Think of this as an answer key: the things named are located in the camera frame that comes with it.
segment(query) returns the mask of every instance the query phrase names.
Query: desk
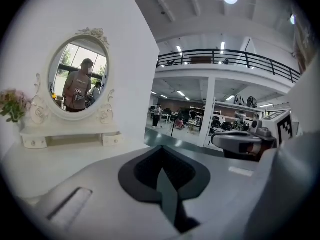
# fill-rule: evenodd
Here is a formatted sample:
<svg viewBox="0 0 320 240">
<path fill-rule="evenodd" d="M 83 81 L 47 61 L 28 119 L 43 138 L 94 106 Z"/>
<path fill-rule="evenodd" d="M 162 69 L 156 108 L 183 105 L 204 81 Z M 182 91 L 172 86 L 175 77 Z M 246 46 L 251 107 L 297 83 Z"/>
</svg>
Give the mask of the desk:
<svg viewBox="0 0 320 240">
<path fill-rule="evenodd" d="M 171 119 L 171 115 L 170 114 L 163 114 L 161 115 L 162 117 L 166 117 L 166 123 L 169 124 L 170 123 L 170 119 Z"/>
</svg>

